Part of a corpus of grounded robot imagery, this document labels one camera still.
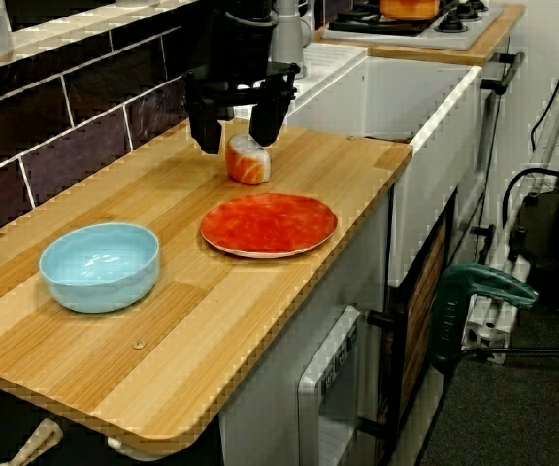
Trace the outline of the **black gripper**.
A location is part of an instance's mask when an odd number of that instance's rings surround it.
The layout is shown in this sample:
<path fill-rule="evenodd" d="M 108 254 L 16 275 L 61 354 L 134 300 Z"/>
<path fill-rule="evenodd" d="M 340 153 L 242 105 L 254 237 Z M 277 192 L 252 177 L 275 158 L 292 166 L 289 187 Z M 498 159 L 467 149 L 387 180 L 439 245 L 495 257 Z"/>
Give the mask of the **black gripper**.
<path fill-rule="evenodd" d="M 201 150 L 218 154 L 218 108 L 253 105 L 249 135 L 261 146 L 279 135 L 300 65 L 272 57 L 279 17 L 212 17 L 197 45 L 199 60 L 183 74 L 191 135 Z"/>

